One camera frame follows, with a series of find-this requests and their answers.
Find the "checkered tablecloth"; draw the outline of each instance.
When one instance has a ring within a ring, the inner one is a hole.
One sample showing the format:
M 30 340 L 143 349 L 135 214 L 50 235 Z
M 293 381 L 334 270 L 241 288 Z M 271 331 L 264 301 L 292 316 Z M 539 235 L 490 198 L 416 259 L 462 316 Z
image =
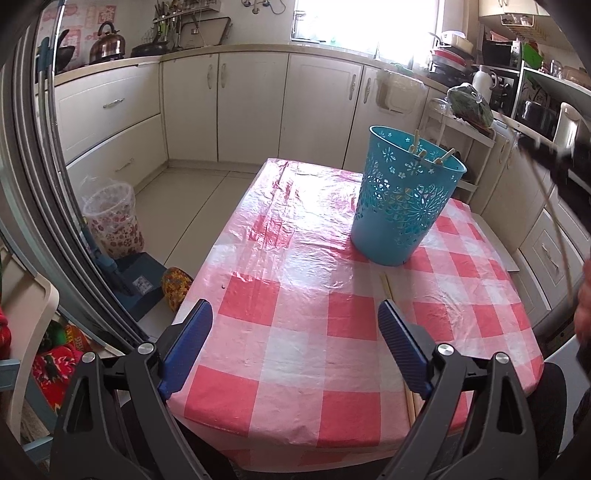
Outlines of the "checkered tablecloth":
M 402 267 L 349 232 L 362 176 L 269 160 L 199 271 L 176 321 L 211 302 L 212 331 L 168 405 L 245 469 L 307 471 L 392 456 L 410 428 L 402 376 L 376 325 L 387 273 L 406 318 L 465 355 L 508 353 L 531 392 L 543 359 L 509 275 L 450 200 Z M 469 396 L 453 427 L 467 416 Z

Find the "silver screw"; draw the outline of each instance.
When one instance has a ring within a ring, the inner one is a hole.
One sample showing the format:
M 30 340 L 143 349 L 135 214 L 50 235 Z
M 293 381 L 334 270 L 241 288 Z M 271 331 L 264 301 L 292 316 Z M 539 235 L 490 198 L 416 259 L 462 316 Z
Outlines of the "silver screw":
M 509 355 L 507 355 L 506 353 L 503 353 L 503 352 L 499 352 L 498 354 L 495 355 L 495 360 L 503 365 L 508 364 L 509 363 Z
M 451 345 L 442 343 L 437 347 L 437 351 L 443 356 L 450 356 L 454 352 L 454 349 Z
M 95 358 L 96 358 L 96 355 L 94 352 L 86 352 L 84 355 L 82 355 L 82 361 L 86 364 L 94 362 Z
M 138 353 L 140 355 L 149 355 L 150 353 L 152 353 L 154 351 L 154 345 L 151 343 L 142 343 L 139 347 L 138 347 Z

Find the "window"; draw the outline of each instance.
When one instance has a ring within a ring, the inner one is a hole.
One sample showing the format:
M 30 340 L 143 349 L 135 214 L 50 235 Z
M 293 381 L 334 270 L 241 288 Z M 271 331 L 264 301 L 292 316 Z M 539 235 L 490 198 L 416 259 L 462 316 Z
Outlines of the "window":
M 439 0 L 297 0 L 294 39 L 426 63 Z

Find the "green vegetable in plastic bag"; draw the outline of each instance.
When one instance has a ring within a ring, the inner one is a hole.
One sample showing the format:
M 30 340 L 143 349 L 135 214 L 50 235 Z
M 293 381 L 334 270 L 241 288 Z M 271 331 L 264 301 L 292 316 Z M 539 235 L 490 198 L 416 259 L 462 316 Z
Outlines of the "green vegetable in plastic bag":
M 488 129 L 492 126 L 491 107 L 484 97 L 470 83 L 462 83 L 447 91 L 447 101 L 453 114 L 476 127 Z

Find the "blue basket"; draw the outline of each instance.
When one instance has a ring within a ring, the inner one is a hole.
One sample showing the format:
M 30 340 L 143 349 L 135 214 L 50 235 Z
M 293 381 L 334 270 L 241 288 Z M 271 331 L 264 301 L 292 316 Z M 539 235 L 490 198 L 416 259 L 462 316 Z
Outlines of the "blue basket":
M 402 265 L 445 207 L 466 167 L 455 157 L 434 164 L 446 151 L 426 140 L 408 152 L 414 136 L 388 127 L 370 127 L 369 151 L 361 182 L 351 241 L 371 261 Z

